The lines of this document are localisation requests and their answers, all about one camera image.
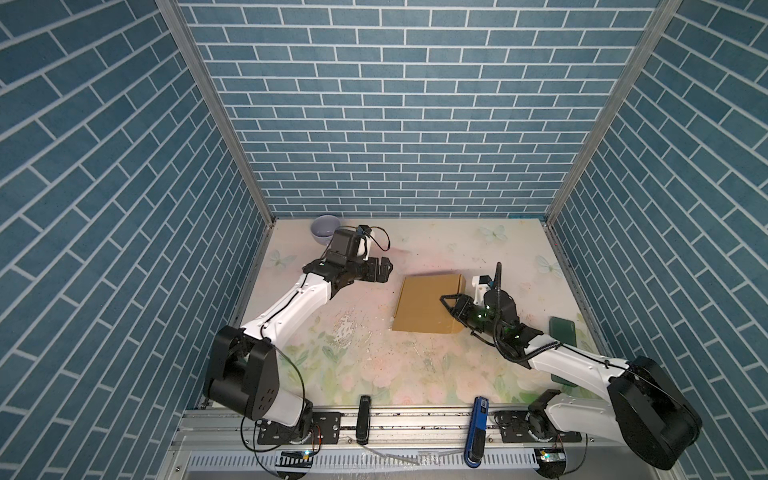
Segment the brown cardboard paper box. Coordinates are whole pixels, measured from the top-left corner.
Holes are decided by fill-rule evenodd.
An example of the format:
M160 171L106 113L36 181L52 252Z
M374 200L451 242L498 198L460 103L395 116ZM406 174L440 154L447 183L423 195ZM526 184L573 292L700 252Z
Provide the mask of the brown cardboard paper box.
M465 280L461 274L406 277L395 310L393 331L455 334L464 326L455 320L441 302L444 295L462 294Z

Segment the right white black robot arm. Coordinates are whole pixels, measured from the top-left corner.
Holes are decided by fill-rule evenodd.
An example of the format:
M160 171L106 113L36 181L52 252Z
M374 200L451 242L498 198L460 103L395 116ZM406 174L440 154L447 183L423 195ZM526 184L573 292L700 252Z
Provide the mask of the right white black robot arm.
M502 272L474 278L474 295L443 295L448 313L506 361L542 371L593 393L576 398L549 389L528 407L529 434L540 442L576 432L627 446L645 463L671 469L698 439L703 422L667 373L652 359L587 352L530 327L503 290Z

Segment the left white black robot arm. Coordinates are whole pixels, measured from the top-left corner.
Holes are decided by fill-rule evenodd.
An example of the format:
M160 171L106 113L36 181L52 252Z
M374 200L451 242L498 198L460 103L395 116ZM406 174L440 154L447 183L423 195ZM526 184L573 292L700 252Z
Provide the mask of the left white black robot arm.
M243 417L278 424L299 438L312 428L312 403L280 386L278 357L316 310L355 282L385 283L393 270L391 241L376 240L376 226L336 229L321 256L302 268L292 289L257 318L224 326L214 337L203 393Z

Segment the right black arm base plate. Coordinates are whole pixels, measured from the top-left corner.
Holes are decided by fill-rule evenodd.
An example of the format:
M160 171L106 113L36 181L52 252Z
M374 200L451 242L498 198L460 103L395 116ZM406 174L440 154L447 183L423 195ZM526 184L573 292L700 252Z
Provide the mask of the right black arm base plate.
M501 410L494 413L493 421L499 427L504 443L554 443L555 441L578 443L583 440L578 432L557 430L542 412Z

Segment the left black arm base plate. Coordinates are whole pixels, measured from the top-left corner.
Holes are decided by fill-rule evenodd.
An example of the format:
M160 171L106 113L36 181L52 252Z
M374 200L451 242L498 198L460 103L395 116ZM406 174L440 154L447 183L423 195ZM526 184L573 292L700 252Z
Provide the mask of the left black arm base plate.
M341 417L340 412L304 412L294 427L262 421L257 431L257 442L269 446L309 444L316 436L316 443L335 445L339 439Z

